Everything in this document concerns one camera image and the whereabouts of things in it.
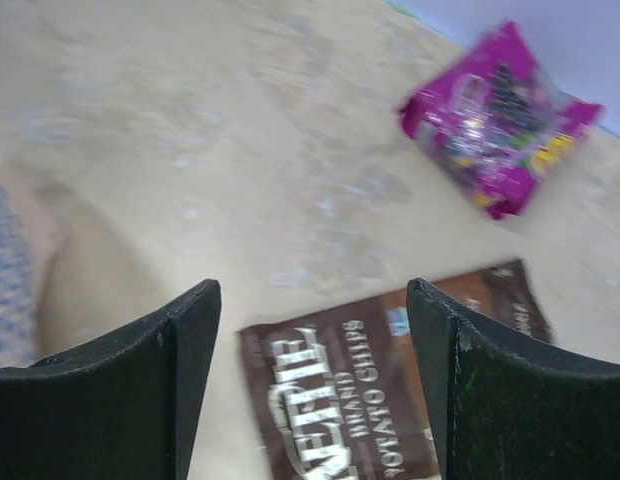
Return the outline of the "purple candy snack bag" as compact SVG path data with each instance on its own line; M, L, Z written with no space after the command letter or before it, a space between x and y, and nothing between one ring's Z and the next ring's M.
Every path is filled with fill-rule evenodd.
M399 125L495 220L521 213L604 108L558 89L514 21L418 88Z

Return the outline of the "brown sea salt chips bag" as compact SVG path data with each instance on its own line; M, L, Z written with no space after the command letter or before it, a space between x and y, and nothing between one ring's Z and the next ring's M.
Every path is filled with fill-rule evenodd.
M273 478L438 474L404 291L253 325L239 340Z

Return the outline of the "blue checkered paper bag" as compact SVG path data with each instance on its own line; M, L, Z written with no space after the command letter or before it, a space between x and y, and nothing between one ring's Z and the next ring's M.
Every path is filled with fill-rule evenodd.
M0 368L27 366L38 352L36 237L32 192L0 166Z

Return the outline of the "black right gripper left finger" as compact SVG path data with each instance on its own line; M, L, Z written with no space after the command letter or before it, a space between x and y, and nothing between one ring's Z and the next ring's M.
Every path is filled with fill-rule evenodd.
M26 368L0 369L0 479L184 479L220 323L205 280Z

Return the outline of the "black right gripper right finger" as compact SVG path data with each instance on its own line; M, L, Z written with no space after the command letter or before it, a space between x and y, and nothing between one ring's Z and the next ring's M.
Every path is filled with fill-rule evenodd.
M531 338L422 279L412 342L445 479L620 479L620 365Z

